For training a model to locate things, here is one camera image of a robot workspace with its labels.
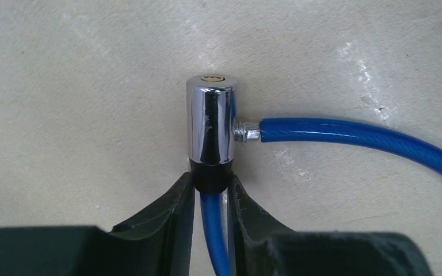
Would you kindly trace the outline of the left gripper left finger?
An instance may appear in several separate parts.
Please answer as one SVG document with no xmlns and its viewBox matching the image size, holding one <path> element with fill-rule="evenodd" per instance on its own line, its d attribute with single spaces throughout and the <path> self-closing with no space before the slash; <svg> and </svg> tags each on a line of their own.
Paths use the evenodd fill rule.
<svg viewBox="0 0 442 276">
<path fill-rule="evenodd" d="M 186 172 L 111 231 L 0 228 L 0 275 L 188 275 L 195 189 Z"/>
</svg>

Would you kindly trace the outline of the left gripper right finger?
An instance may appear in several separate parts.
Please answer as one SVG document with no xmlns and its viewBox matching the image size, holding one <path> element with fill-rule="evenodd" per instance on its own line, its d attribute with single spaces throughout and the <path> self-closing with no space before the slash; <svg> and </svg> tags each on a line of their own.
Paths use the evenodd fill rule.
<svg viewBox="0 0 442 276">
<path fill-rule="evenodd" d="M 395 232 L 298 232 L 252 199 L 238 177 L 228 186 L 232 275 L 431 275 L 419 247 Z"/>
</svg>

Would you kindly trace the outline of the blue cable lock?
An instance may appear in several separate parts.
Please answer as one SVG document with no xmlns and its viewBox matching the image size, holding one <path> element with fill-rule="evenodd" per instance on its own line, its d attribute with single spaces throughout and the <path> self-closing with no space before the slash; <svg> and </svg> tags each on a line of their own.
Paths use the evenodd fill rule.
<svg viewBox="0 0 442 276">
<path fill-rule="evenodd" d="M 188 155 L 192 181 L 200 193 L 204 237 L 216 275 L 232 275 L 228 255 L 228 186 L 235 143 L 313 141 L 350 144 L 398 155 L 442 175 L 442 149 L 390 129 L 328 118 L 235 118 L 237 81 L 198 75 L 186 83 Z"/>
</svg>

